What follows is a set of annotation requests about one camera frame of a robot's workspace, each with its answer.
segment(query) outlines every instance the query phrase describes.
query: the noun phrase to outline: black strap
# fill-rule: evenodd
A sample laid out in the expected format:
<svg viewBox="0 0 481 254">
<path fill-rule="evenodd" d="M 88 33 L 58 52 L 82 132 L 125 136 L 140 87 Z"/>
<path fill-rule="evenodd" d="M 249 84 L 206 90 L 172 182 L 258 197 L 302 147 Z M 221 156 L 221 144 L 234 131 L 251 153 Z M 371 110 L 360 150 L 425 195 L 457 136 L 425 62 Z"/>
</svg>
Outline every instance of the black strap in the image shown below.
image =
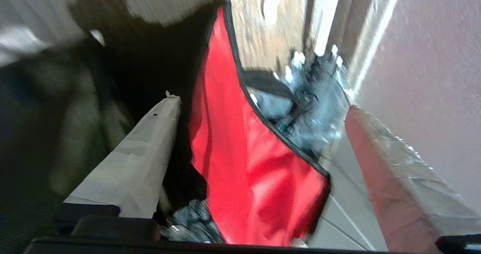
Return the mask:
<svg viewBox="0 0 481 254">
<path fill-rule="evenodd" d="M 276 79 L 272 71 L 268 70 L 245 70 L 239 73 L 240 81 L 247 87 L 257 89 L 272 95 L 284 97 L 296 103 L 294 94 L 284 83 Z"/>
</svg>

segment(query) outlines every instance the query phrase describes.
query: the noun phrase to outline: red bag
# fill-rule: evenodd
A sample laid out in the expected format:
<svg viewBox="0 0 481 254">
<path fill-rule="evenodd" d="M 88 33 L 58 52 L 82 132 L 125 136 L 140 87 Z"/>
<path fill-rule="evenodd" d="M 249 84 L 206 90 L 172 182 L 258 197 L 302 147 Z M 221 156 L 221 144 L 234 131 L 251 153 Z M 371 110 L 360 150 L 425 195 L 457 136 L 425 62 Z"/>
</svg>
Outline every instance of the red bag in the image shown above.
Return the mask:
<svg viewBox="0 0 481 254">
<path fill-rule="evenodd" d="M 255 107 L 240 81 L 246 73 L 227 5 L 218 9 L 194 89 L 193 164 L 227 243 L 289 246 L 313 230 L 330 180 Z"/>
</svg>

